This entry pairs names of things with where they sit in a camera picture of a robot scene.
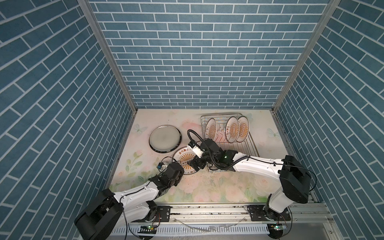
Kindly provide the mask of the orange sunburst plate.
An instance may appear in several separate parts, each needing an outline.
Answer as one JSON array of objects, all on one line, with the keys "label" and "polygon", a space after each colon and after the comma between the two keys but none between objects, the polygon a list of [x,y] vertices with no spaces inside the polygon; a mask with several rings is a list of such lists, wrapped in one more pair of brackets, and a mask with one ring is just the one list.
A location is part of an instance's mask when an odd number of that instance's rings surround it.
[{"label": "orange sunburst plate", "polygon": [[214,118],[210,118],[207,122],[205,129],[205,137],[207,139],[215,140],[217,135],[217,124]]}]

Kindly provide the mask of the plain white deep plate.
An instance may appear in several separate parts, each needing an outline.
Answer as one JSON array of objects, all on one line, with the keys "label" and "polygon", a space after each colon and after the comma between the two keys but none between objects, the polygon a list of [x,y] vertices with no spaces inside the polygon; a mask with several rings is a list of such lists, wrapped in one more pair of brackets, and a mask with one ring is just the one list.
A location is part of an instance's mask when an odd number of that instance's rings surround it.
[{"label": "plain white deep plate", "polygon": [[170,153],[178,148],[182,141],[181,132],[174,126],[163,125],[154,129],[149,137],[151,149],[157,153]]}]

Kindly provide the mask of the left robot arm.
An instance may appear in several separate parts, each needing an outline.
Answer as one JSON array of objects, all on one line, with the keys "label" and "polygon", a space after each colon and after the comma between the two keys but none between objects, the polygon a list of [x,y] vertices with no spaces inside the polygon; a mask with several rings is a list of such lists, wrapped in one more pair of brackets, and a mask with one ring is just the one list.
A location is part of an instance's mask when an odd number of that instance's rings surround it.
[{"label": "left robot arm", "polygon": [[136,188],[122,192],[105,189],[75,218],[74,224],[84,240],[105,240],[122,221],[150,221],[156,213],[154,200],[177,186],[184,175],[184,168],[177,162]]}]

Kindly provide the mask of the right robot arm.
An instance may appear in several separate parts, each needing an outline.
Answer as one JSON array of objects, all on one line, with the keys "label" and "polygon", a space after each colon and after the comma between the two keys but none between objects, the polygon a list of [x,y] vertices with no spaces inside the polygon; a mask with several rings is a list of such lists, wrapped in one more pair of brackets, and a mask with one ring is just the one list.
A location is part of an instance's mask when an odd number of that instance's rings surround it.
[{"label": "right robot arm", "polygon": [[197,172],[207,164],[221,171],[246,172],[280,181],[279,188],[269,195],[263,212],[269,220],[278,220],[293,203],[306,204],[309,199],[311,174],[293,156],[265,159],[235,150],[222,150],[211,139],[199,145],[190,141],[188,148],[195,153],[190,165]]}]

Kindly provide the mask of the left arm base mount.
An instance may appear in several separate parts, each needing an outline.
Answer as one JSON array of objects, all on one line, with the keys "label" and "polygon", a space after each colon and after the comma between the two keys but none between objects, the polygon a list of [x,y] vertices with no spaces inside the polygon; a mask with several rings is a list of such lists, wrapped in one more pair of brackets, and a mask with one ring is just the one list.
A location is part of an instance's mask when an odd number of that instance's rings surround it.
[{"label": "left arm base mount", "polygon": [[171,206],[157,206],[152,208],[141,219],[133,221],[133,223],[168,223],[171,216]]}]

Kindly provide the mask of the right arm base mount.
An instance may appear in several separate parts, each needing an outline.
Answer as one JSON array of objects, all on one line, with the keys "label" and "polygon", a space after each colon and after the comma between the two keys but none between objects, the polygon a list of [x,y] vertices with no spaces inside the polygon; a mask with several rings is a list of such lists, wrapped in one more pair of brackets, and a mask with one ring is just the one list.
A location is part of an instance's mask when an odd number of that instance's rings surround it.
[{"label": "right arm base mount", "polygon": [[291,214],[286,208],[282,213],[277,213],[271,210],[265,205],[248,205],[247,211],[253,222],[262,222],[262,221],[290,221]]}]

